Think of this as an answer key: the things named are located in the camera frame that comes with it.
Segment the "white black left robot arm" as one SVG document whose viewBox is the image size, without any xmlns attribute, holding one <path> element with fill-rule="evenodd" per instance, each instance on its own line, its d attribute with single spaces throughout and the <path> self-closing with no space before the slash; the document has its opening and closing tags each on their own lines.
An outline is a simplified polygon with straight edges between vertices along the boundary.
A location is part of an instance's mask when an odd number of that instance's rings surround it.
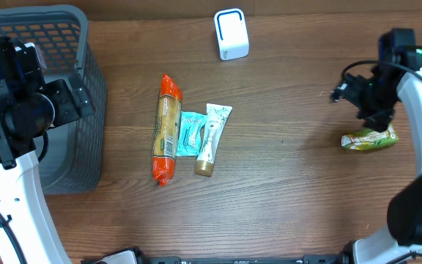
<svg viewBox="0 0 422 264">
<path fill-rule="evenodd" d="M 0 258 L 68 263 L 42 192 L 34 139 L 95 108 L 80 81 L 46 82 L 37 46 L 0 37 Z"/>
</svg>

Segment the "orange spaghetti pasta packet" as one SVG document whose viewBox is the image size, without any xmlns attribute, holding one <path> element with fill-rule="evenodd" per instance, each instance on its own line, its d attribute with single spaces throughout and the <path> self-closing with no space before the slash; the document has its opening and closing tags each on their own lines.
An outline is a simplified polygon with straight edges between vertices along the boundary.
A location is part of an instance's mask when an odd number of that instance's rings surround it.
<svg viewBox="0 0 422 264">
<path fill-rule="evenodd" d="M 152 151 L 152 175 L 160 186 L 174 175 L 181 111 L 182 91 L 170 76 L 163 74 Z"/>
</svg>

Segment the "green jasmine tea pouch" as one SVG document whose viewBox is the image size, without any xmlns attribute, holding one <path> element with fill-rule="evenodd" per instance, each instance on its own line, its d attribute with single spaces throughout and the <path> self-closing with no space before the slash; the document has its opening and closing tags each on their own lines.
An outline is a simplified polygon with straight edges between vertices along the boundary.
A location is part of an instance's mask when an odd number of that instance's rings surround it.
<svg viewBox="0 0 422 264">
<path fill-rule="evenodd" d="M 383 132 L 364 128 L 341 137 L 341 146 L 345 150 L 374 150 L 389 147 L 399 140 L 393 125 L 389 124 Z"/>
</svg>

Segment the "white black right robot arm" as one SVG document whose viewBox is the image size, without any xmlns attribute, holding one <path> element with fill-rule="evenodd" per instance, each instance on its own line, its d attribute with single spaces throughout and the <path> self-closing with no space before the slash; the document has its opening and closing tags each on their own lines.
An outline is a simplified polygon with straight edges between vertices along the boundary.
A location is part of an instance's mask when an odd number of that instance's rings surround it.
<svg viewBox="0 0 422 264">
<path fill-rule="evenodd" d="M 388 129 L 394 106 L 406 110 L 415 150 L 416 176 L 389 203 L 387 224 L 369 237 L 348 243 L 335 263 L 406 263 L 422 257 L 422 46 L 412 29 L 391 29 L 379 39 L 379 58 L 370 78 L 341 71 L 330 99 L 348 100 L 358 108 L 366 128 Z"/>
</svg>

